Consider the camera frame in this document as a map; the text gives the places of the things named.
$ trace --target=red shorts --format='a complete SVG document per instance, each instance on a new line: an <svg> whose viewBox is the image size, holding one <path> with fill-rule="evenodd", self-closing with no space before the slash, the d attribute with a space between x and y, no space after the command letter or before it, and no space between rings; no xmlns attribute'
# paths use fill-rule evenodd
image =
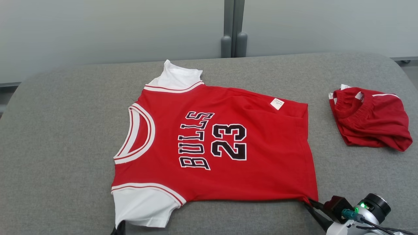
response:
<svg viewBox="0 0 418 235"><path fill-rule="evenodd" d="M389 146L403 152L412 144L408 115L397 95L345 87L330 93L329 103L347 145Z"/></svg>

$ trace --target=care label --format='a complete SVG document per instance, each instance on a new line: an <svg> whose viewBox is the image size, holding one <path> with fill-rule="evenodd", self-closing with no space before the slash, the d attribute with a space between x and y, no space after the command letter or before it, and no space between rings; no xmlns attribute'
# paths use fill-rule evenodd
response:
<svg viewBox="0 0 418 235"><path fill-rule="evenodd" d="M282 105L284 104L284 101L279 100L278 98L274 98L274 100L270 103L275 109L279 110Z"/></svg>

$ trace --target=white fabric tag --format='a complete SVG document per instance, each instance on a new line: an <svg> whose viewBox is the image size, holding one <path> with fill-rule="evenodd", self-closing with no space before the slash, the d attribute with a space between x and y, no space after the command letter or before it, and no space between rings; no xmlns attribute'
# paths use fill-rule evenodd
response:
<svg viewBox="0 0 418 235"><path fill-rule="evenodd" d="M275 109L279 110L282 105L284 104L284 101L279 100L278 98L274 98L274 100L270 103Z"/></svg>
<svg viewBox="0 0 418 235"><path fill-rule="evenodd" d="M363 94L361 92L359 92L359 93L357 93L357 95L354 98L356 98L358 100L361 100L361 99L363 99Z"/></svg>
<svg viewBox="0 0 418 235"><path fill-rule="evenodd" d="M340 88L340 90L344 90L344 89L346 89L346 88L351 88L351 86L349 86L349 85L345 85L345 84L341 84L341 88Z"/></svg>

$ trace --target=jersey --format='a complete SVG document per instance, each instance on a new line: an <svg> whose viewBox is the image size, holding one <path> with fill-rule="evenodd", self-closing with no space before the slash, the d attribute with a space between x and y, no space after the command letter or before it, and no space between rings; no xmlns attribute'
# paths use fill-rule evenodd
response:
<svg viewBox="0 0 418 235"><path fill-rule="evenodd" d="M166 61L129 107L114 157L116 227L165 227L191 201L318 200L307 104L207 86L201 73Z"/></svg>

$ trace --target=gray fabric surface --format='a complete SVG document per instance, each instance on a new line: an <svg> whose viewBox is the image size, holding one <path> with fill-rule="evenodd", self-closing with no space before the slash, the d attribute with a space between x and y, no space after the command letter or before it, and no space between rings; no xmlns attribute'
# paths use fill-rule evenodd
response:
<svg viewBox="0 0 418 235"><path fill-rule="evenodd" d="M396 93L418 140L418 94L392 60L362 53L174 61L202 69L207 85L239 87L309 104L309 143L319 199L355 204L369 192L392 212L383 223L418 232L418 147L348 147L328 92L341 83ZM163 62L88 65L23 82L0 120L0 234L109 234L114 223L112 157L129 127L127 108ZM324 234L302 204L193 202L166 229L128 234Z"/></svg>

